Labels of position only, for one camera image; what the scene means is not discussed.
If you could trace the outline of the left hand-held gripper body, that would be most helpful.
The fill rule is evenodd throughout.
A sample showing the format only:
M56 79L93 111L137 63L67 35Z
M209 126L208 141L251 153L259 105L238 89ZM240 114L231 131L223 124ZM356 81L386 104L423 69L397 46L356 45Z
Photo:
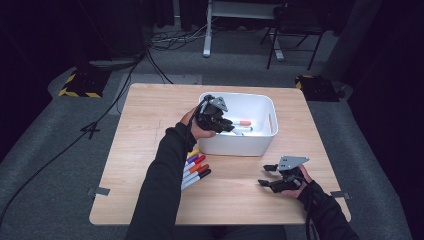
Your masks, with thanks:
M199 103L194 116L201 129L215 132L216 128L223 128L221 121L225 119L223 114L227 111L222 97L206 95Z

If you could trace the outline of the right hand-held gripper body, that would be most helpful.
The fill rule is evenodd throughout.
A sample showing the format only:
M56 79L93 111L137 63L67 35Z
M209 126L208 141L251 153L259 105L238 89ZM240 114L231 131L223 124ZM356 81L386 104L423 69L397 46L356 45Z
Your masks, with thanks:
M298 190L304 180L304 175L299 166L306 163L308 157L282 156L278 164L272 165L272 171L278 171L281 179L271 182L270 188L274 193L285 190Z

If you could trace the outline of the white plastic bin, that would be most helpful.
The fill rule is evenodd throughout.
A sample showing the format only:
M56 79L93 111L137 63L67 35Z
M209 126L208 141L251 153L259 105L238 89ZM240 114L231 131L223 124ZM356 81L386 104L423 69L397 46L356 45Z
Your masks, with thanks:
M223 114L225 119L251 121L252 132L238 136L231 132L216 133L212 138L202 139L199 147L203 153L230 156L262 156L278 133L278 121L273 101L265 95L205 92L200 95L199 103L206 95L222 97L228 108Z

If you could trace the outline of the brown marker pen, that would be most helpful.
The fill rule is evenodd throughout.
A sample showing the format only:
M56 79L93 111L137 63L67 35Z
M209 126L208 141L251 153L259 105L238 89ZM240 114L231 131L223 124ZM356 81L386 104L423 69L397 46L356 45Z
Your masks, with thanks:
M189 180L191 180L195 176L199 175L200 173L202 173L202 172L204 172L208 169L209 169L209 164L199 166L195 171L189 172L189 174L187 176L183 177L182 183L188 182Z

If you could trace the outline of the person's left hand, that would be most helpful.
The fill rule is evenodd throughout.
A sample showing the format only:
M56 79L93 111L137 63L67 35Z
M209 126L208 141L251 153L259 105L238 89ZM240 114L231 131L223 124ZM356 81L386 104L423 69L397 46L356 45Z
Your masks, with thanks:
M216 135L214 131L208 131L201 129L197 123L191 119L195 112L196 108L191 109L189 112L187 112L180 122L188 127L193 137L198 140L201 138L212 138Z

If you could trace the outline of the person's right hand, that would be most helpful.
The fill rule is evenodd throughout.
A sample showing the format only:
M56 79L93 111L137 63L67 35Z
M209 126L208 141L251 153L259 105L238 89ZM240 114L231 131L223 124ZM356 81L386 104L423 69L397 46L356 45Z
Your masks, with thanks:
M304 191L304 189L308 186L309 183L313 181L313 179L309 176L306 168L303 165L299 166L299 169L301 170L304 180L302 182L302 185L297 190L285 190L282 191L281 194L285 197L290 197L293 199L297 199L300 194Z

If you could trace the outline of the person's legs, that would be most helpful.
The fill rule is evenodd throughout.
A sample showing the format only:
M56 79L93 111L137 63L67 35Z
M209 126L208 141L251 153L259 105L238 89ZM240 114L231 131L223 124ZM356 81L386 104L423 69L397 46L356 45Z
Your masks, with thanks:
M283 225L177 226L175 240L287 240Z

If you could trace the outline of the black chair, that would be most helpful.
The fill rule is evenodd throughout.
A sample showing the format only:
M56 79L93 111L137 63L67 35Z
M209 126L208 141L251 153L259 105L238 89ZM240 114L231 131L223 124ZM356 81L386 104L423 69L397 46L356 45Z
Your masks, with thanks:
M322 37L328 30L329 18L329 5L315 0L285 0L281 6L275 7L271 25L260 42L263 44L267 37L271 39L266 68L270 68L278 36L302 36L297 46L300 46L309 36L317 36L318 39L307 67L310 70Z

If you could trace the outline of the dark equipment cabinet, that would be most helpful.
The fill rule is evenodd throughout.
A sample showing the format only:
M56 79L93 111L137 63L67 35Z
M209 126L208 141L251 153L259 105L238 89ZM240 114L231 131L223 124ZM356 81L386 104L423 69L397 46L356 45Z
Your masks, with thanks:
M77 0L94 31L100 61L134 62L145 52L143 33L132 0Z

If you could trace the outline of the black yellow striped floor base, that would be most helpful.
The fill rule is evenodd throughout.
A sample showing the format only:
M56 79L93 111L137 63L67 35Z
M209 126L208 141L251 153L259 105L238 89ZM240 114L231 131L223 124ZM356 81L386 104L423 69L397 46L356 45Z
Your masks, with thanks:
M110 75L110 71L74 70L60 90L59 96L102 98Z

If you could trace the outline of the white desk frame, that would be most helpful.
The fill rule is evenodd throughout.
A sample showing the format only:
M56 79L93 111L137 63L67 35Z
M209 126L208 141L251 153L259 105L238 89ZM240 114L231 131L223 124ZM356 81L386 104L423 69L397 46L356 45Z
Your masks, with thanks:
M272 20L275 7L277 7L277 4L208 0L203 56L205 58L211 56L212 20L214 17Z

